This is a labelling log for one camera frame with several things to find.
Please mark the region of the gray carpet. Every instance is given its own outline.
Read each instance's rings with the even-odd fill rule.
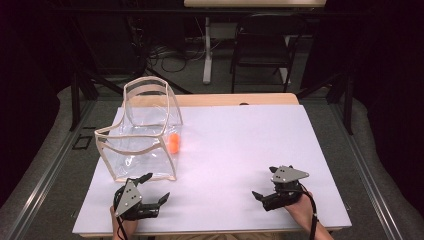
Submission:
[[[291,92],[299,90],[300,79],[307,59],[310,42],[304,41],[303,44],[304,49],[300,49],[295,61],[295,70],[289,88]],[[229,74],[230,56],[231,51],[225,44],[218,45],[214,50],[212,83],[210,85],[204,85],[201,80],[203,76],[202,60],[189,61],[182,71],[175,73],[162,69],[160,60],[153,68],[165,78],[194,93],[228,93],[231,79]],[[165,69],[173,68],[175,70],[183,66],[183,63],[180,60],[169,58],[165,60],[163,66]],[[240,81],[249,81],[251,78],[267,78],[269,81],[277,81],[277,77],[271,75],[269,71],[260,70],[248,74],[241,72],[237,76]],[[99,101],[93,103],[93,107],[80,126],[77,136],[81,134],[81,136],[93,137],[93,127],[109,126],[116,108],[121,104],[121,98],[115,93],[101,85],[98,85],[97,88],[101,97]],[[238,92],[257,92],[258,90],[268,92],[275,90],[275,88],[264,87],[259,89],[242,86],[236,90]],[[323,100],[326,91],[326,89],[322,89],[310,95],[302,100],[301,104],[305,106],[311,119],[342,199],[350,209],[348,213],[353,226],[334,232],[333,236],[336,239],[391,239],[387,236],[384,224],[382,224],[378,211],[376,211],[375,203],[370,198],[370,194],[367,192],[364,181],[359,174],[356,162],[358,156],[351,148],[348,141],[350,139],[360,148],[361,155],[366,160],[370,173],[388,204],[391,216],[403,239],[422,239],[424,237],[423,219],[403,199],[396,185],[378,161],[366,117],[366,109],[359,102],[354,102],[353,130],[355,134],[353,137],[346,137],[345,130],[340,126],[340,117],[335,113],[338,106],[327,105]],[[31,193],[36,189],[37,183],[46,169],[56,159],[59,148],[66,142],[71,119],[69,94],[69,89],[65,89],[59,95],[62,105],[55,126],[21,183],[0,210],[1,239],[6,239],[11,232],[15,231],[15,221],[19,219],[22,209],[25,209],[25,204],[30,199]],[[84,99],[82,99],[82,102],[87,105],[91,104]],[[77,144],[76,141],[73,141],[69,145],[71,145],[71,148],[72,146],[82,147],[84,140]],[[21,233],[15,233],[12,236],[19,236],[21,239],[80,238],[72,234],[71,231],[90,184],[99,154],[94,139],[86,150],[72,150],[71,148],[64,154],[63,165],[58,169],[57,177],[47,196],[42,199],[42,204],[36,214],[28,220],[27,224],[24,224]],[[307,239],[307,236],[303,233],[290,233],[285,234],[285,239]]]

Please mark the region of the transparent plastic container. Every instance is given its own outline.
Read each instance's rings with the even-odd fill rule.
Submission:
[[[124,86],[123,108],[119,123],[94,132],[113,179],[151,172],[151,180],[176,180],[183,120],[171,87],[157,77],[131,81]]]

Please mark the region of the clear plastic bag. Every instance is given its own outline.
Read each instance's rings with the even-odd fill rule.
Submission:
[[[142,77],[124,86],[122,119],[95,131],[96,145],[115,181],[153,173],[151,180],[176,180],[181,112],[168,83]]]

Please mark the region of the black chair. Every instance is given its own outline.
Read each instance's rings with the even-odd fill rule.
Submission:
[[[266,67],[287,69],[286,81],[281,79],[284,92],[287,91],[288,79],[299,38],[306,30],[306,21],[297,15],[278,13],[255,13],[243,17],[237,25],[235,46],[231,60],[231,92],[236,85],[236,66]],[[286,36],[293,36],[294,41],[286,44]]]

